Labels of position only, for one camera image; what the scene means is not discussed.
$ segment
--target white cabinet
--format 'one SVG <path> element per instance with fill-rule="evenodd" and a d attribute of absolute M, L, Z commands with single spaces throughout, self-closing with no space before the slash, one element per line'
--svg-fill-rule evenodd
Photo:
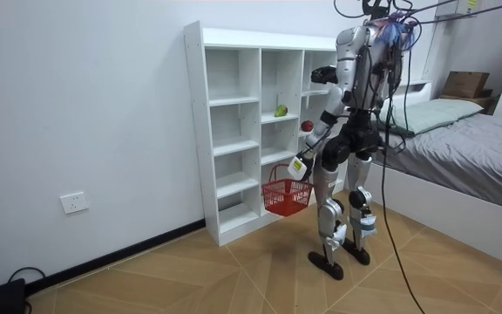
<path fill-rule="evenodd" d="M 329 86 L 309 76 L 336 63 L 335 39 L 195 22 L 185 28 L 185 44 L 204 214 L 223 245 L 279 219 L 264 209 L 261 184 L 303 148 L 308 134 L 300 123 L 321 116 Z M 275 117 L 279 105 L 288 113 Z M 278 179 L 286 177 L 279 169 Z"/>

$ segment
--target electrical socket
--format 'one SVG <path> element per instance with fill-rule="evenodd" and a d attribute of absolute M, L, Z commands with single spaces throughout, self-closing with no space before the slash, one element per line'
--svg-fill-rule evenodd
<path fill-rule="evenodd" d="M 63 206 L 63 210 L 66 214 L 88 209 L 85 192 L 61 196 L 59 199 L 61 200 L 61 205 Z"/>

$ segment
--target black robot foot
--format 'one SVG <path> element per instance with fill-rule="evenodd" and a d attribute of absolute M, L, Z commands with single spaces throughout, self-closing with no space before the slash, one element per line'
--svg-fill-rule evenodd
<path fill-rule="evenodd" d="M 371 263 L 370 254 L 365 249 L 361 251 L 356 249 L 356 244 L 348 238 L 346 238 L 342 247 L 355 257 L 361 265 L 367 266 Z"/>
<path fill-rule="evenodd" d="M 309 254 L 307 255 L 307 258 L 318 269 L 324 270 L 327 274 L 329 274 L 331 277 L 335 278 L 336 280 L 343 280 L 344 279 L 344 270 L 342 269 L 342 267 L 340 265 L 338 265 L 338 263 L 335 263 L 334 265 L 330 266 L 330 264 L 327 262 L 327 258 L 317 252 L 309 252 Z"/>

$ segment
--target wooden floor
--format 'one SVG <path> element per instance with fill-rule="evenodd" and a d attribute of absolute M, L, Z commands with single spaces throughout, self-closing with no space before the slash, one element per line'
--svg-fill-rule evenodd
<path fill-rule="evenodd" d="M 33 313 L 418 313 L 374 211 L 371 265 L 339 249 L 340 282 L 307 259 L 321 249 L 311 207 L 221 248 L 198 231 L 34 296 Z M 502 314 L 501 261 L 392 211 L 389 224 L 426 313 Z"/>

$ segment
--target red plastic basket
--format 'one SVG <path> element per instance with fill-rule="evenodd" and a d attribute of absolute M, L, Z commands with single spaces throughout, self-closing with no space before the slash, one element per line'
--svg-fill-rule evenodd
<path fill-rule="evenodd" d="M 265 201 L 265 209 L 271 213 L 288 217 L 309 205 L 309 197 L 313 184 L 291 179 L 276 179 L 276 169 L 287 167 L 288 164 L 278 164 L 270 171 L 268 183 L 263 184 L 262 196 Z"/>

